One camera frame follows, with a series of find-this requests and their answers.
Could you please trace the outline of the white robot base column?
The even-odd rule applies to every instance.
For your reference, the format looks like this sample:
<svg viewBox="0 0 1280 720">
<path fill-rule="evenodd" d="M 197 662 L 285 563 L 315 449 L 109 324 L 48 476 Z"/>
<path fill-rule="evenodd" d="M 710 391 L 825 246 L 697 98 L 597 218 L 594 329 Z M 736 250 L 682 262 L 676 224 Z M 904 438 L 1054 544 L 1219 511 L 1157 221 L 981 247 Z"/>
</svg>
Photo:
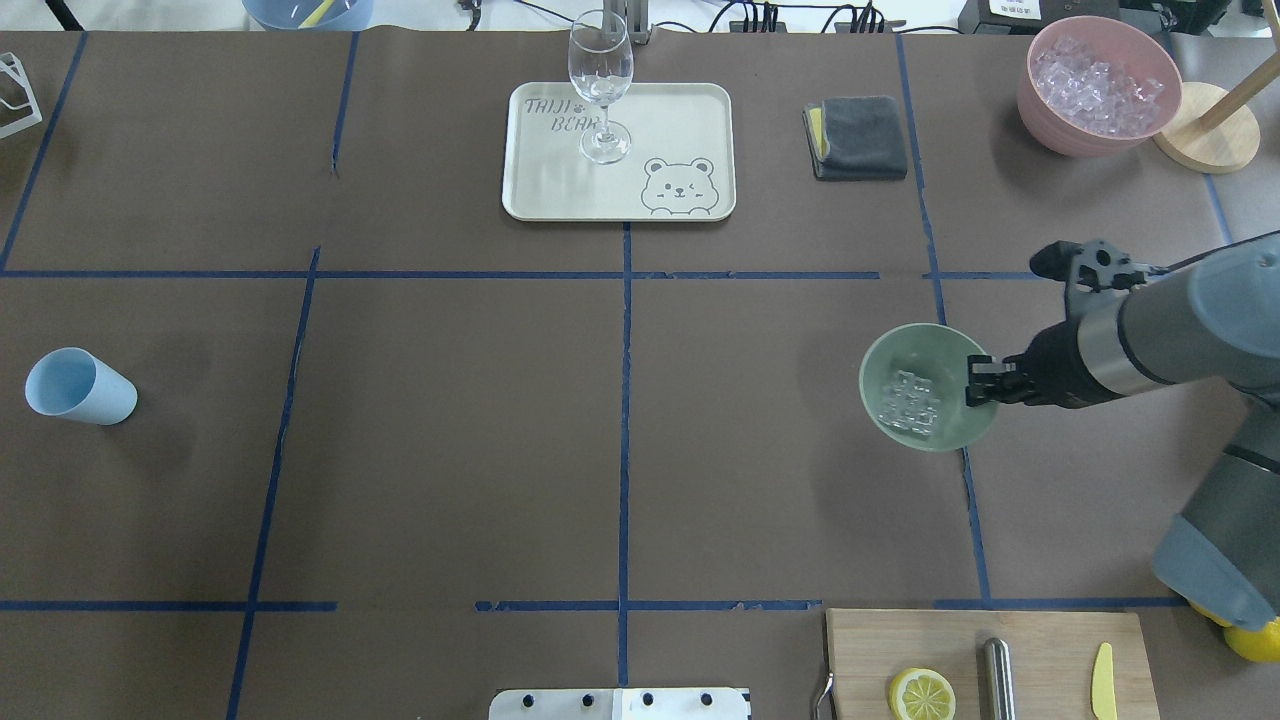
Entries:
<svg viewBox="0 0 1280 720">
<path fill-rule="evenodd" d="M 732 687 L 508 689 L 489 719 L 750 719 L 748 691 Z"/>
</svg>

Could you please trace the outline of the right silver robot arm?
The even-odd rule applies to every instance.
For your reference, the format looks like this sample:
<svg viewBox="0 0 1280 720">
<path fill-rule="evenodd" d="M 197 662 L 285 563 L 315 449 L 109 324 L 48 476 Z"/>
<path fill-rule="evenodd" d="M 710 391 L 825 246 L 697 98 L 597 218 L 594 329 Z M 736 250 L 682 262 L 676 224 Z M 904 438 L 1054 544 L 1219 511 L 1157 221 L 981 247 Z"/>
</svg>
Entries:
<svg viewBox="0 0 1280 720">
<path fill-rule="evenodd" d="M 1083 410 L 1170 389 L 1213 391 L 1187 427 L 1220 442 L 1169 523 L 1152 571 L 1220 624 L 1277 620 L 1277 233 L 1174 264 L 1106 240 L 1056 242 L 1030 272 L 1057 282 L 1062 318 L 1021 350 L 964 360 L 972 407 Z"/>
</svg>

